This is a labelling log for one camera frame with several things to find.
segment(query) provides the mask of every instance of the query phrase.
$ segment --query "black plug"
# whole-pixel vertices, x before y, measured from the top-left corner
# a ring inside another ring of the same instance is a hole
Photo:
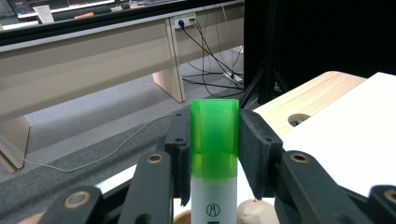
[[[178,25],[181,27],[181,29],[184,30],[184,21],[183,21],[183,20],[180,20],[180,21],[178,21],[177,23],[178,23]]]

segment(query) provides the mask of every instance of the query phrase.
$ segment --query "glue stick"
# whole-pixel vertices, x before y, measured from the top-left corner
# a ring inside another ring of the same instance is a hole
[[[239,104],[191,102],[191,224],[236,224]]]

